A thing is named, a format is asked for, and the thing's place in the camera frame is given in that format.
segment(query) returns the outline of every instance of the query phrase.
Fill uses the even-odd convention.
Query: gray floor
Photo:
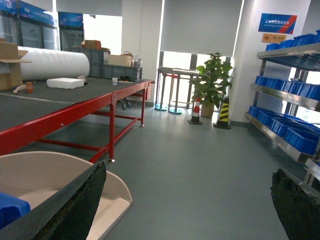
[[[139,110],[133,105],[119,112],[138,114]],[[50,138],[103,145],[108,123],[94,117]],[[127,184],[133,205],[106,239],[287,240],[271,198],[272,175],[282,168],[302,179],[304,165],[257,130],[218,129],[212,125],[214,120],[203,117],[203,125],[191,125],[190,118],[187,110],[172,115],[149,107],[145,127],[136,123],[117,143],[116,162],[107,169]],[[117,119],[116,131],[125,123]],[[34,150],[83,159],[93,155],[43,143],[19,151]]]

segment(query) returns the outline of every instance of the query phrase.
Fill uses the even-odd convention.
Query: gray conveyor belt
[[[50,88],[45,80],[33,84],[33,92],[25,90],[13,94],[10,90],[0,91],[0,131],[48,115],[75,103],[94,99],[116,92],[137,83],[112,85],[111,79],[89,78],[88,84],[75,89]]]

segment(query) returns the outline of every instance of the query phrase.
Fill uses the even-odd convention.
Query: gray storage crate
[[[105,79],[129,77],[130,82],[142,79],[142,67],[128,67],[104,64],[102,69],[102,77]]]
[[[104,52],[110,53],[110,51],[83,48],[83,47],[73,47],[70,49],[70,52],[82,53],[82,54],[86,55],[90,64],[103,64],[104,63]]]
[[[102,65],[90,64],[90,72],[88,77],[101,78],[102,77]]]

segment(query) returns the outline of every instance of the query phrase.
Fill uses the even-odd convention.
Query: blue sign
[[[297,15],[262,13],[259,32],[293,34]]]
[[[82,27],[84,26],[84,15],[82,13],[58,12],[60,27]]]
[[[0,0],[0,10],[17,14],[16,0]]]
[[[54,18],[50,14],[45,12],[48,12],[48,11],[42,8],[39,8],[37,6],[28,4],[24,1],[20,1],[19,15],[21,17],[25,17],[28,19],[32,19],[32,20],[53,26]]]

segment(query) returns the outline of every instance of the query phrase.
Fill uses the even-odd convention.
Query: orange cup
[[[34,91],[34,88],[32,86],[32,82],[31,81],[27,81],[25,83],[25,86],[26,86],[27,93],[32,93]]]

